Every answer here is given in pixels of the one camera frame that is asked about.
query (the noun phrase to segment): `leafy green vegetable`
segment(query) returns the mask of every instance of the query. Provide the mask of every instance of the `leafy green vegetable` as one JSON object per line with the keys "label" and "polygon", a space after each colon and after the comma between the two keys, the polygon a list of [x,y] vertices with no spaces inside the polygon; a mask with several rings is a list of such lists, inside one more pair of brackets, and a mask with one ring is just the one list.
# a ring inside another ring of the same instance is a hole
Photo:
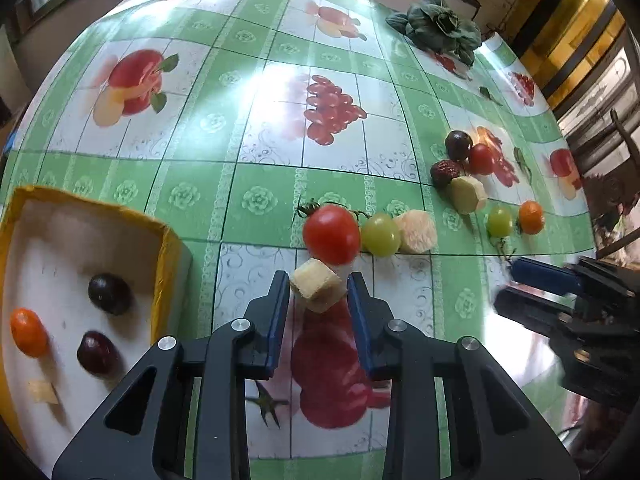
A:
{"label": "leafy green vegetable", "polygon": [[394,12],[386,22],[418,48],[450,52],[468,66],[473,66],[474,50],[482,44],[478,26],[461,20],[445,0],[421,0],[411,4],[406,14]]}

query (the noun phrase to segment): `screw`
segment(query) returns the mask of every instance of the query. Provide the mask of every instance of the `screw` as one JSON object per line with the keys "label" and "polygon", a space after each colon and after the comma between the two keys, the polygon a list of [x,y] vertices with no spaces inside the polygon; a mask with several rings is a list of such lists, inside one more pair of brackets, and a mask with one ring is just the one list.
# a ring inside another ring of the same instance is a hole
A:
{"label": "screw", "polygon": [[171,348],[175,346],[175,343],[175,337],[166,335],[160,341],[158,341],[158,348],[161,350],[171,350]]}
{"label": "screw", "polygon": [[462,346],[467,350],[478,350],[480,348],[480,343],[475,337],[465,336],[462,338]]}
{"label": "screw", "polygon": [[392,332],[404,332],[406,330],[406,323],[402,319],[392,319],[387,326]]}
{"label": "screw", "polygon": [[231,328],[233,328],[236,332],[244,332],[251,326],[251,321],[245,319],[244,317],[240,317],[239,319],[235,319],[231,323]]}
{"label": "screw", "polygon": [[574,352],[574,357],[578,359],[578,361],[582,361],[583,363],[588,363],[589,359],[591,358],[589,352],[587,352],[586,350],[576,350]]}

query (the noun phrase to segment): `orange cherry tomato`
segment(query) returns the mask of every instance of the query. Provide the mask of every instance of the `orange cherry tomato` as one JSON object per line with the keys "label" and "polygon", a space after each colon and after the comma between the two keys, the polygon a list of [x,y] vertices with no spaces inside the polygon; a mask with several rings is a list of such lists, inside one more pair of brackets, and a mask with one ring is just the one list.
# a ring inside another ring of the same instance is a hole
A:
{"label": "orange cherry tomato", "polygon": [[11,313],[11,335],[19,350],[29,357],[41,357],[49,349],[49,337],[38,315],[28,308]]}
{"label": "orange cherry tomato", "polygon": [[527,235],[537,235],[545,226],[545,216],[542,206],[533,200],[527,200],[520,206],[518,223]]}

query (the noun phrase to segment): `green grape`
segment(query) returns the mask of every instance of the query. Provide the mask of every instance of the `green grape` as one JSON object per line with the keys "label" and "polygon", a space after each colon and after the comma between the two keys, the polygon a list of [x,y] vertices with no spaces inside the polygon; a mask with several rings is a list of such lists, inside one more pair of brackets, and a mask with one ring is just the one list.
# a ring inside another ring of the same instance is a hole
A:
{"label": "green grape", "polygon": [[486,220],[486,230],[489,231],[489,236],[496,238],[509,236],[513,231],[511,211],[503,206],[491,209],[489,218]]}
{"label": "green grape", "polygon": [[374,256],[391,256],[400,248],[400,229],[391,216],[375,213],[362,226],[362,245]]}

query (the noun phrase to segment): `red cherry tomato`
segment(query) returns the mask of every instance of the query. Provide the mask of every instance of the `red cherry tomato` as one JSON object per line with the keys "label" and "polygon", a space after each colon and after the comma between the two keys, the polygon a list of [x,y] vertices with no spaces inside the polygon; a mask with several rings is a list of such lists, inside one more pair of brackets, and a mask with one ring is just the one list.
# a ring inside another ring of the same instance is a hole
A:
{"label": "red cherry tomato", "polygon": [[314,258],[329,265],[348,264],[360,251],[358,223],[351,212],[335,204],[321,206],[306,219],[302,239]]}
{"label": "red cherry tomato", "polygon": [[478,142],[469,150],[469,169],[471,173],[489,175],[494,172],[494,153],[491,148]]}

